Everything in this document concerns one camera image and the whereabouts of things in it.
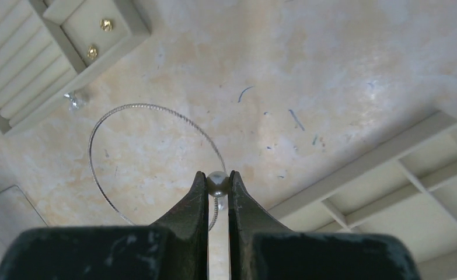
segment beige stained surface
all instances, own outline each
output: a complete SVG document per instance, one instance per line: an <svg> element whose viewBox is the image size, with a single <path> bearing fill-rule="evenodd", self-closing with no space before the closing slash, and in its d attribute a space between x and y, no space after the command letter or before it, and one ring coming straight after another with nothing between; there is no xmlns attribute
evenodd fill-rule
<svg viewBox="0 0 457 280"><path fill-rule="evenodd" d="M457 1L135 3L151 37L84 88L85 108L0 134L0 190L19 185L50 225L124 223L86 155L95 122L121 104L191 118L266 208L436 108L457 118ZM144 109L112 116L94 153L104 189L137 223L173 206L197 170L221 169L192 128Z"/></svg>

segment blue pen mark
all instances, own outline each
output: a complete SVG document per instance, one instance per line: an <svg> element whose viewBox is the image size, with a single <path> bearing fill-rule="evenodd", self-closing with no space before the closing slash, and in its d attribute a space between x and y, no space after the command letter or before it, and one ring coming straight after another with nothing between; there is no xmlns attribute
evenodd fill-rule
<svg viewBox="0 0 457 280"><path fill-rule="evenodd" d="M254 86L249 86L248 88L246 88L246 89L244 89L244 90L242 91L242 93L241 93L240 96L239 96L239 102L238 102L238 103L240 103L240 101L242 100L242 95L244 94L244 92L246 92L248 89L251 89L251 88L253 88L253 87L254 87Z"/></svg>
<svg viewBox="0 0 457 280"><path fill-rule="evenodd" d="M292 109L288 109L288 111L290 112L290 114L292 114L292 117L294 118L295 122L301 127L302 131L305 131L304 126L302 126L294 111Z"/></svg>

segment silver bead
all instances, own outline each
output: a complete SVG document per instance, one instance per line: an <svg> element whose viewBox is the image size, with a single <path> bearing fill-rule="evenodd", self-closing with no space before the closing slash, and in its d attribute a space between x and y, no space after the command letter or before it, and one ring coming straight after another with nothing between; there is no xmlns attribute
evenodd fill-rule
<svg viewBox="0 0 457 280"><path fill-rule="evenodd" d="M214 171L207 177L208 193L213 197L224 197L230 190L228 175L223 171Z"/></svg>

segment silver necklace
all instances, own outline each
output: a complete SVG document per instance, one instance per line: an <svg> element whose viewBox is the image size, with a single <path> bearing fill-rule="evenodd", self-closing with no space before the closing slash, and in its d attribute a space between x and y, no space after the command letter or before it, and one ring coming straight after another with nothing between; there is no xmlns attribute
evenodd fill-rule
<svg viewBox="0 0 457 280"><path fill-rule="evenodd" d="M171 114L171 115L183 120L188 125L192 126L198 132L200 132L204 136L204 138L206 138L206 140L210 143L210 145L213 148L214 152L218 156L218 159L221 161L221 166L223 167L223 172L225 172L225 173L226 173L226 168L225 168L225 162L223 161L223 158L221 157L221 154L219 153L218 148L216 147L214 142L211 140L209 135L207 135L206 132L204 132L204 130L202 128L200 128L199 125L197 125L191 119L187 118L186 116L184 116L184 115L182 115L182 114L180 114L180 113L178 113L178 112L176 112L176 111L174 111L172 109L168 109L168 108L165 108L165 107L162 107L162 106L159 106L159 105L148 104L148 103L132 103L132 104L125 104L125 105L122 105L122 106L118 106L115 109L113 109L113 110L109 111L108 113L104 114L104 116L101 117L99 119L99 121L97 121L96 125L94 126L94 128L93 128L93 130L92 130L92 132L90 134L89 146L88 146L89 167L90 167L90 170L91 170L91 173L92 173L92 177L94 178L94 182L96 183L97 188L101 192L101 195L106 199L106 202L108 202L108 204L113 208L113 210L115 210L115 212L117 212L120 215L120 217L122 217L122 219L124 219L125 221L127 221L131 225L135 225L135 223L132 222L130 219L128 219L125 215L123 215L123 213L121 213L115 207L115 205L113 205L113 203L111 203L110 199L106 196L106 194L104 193L103 189L101 188L101 185L99 184L99 181L97 180L96 172L94 171L94 166L92 164L92 142L94 140L94 136L96 135L96 131L99 128L99 126L107 118L109 118L111 115L113 115L114 113L119 112L121 110L132 109L132 108L146 108L146 109L150 109L150 110L164 111L164 112L167 112L168 114ZM213 218L212 218L210 226L209 226L209 230L211 230L213 228L213 226L216 223L216 219L217 218L218 218L218 198L214 197L214 213L213 213Z"/></svg>

